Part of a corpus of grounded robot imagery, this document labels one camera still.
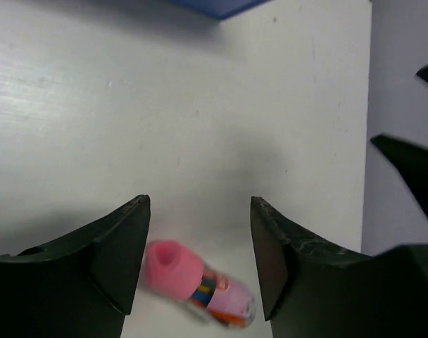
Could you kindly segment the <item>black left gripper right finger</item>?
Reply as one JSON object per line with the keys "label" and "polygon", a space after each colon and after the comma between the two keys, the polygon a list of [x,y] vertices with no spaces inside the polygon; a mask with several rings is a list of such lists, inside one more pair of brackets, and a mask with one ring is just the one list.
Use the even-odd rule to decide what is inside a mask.
{"label": "black left gripper right finger", "polygon": [[307,230],[257,196],[251,233],[274,337],[428,337],[428,244],[367,256]]}

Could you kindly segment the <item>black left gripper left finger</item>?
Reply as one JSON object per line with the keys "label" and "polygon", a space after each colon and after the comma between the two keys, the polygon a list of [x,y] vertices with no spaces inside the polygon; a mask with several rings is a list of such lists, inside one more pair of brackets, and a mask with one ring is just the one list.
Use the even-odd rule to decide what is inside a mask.
{"label": "black left gripper left finger", "polygon": [[0,256],[0,337],[119,337],[151,218],[139,195],[55,240]]}

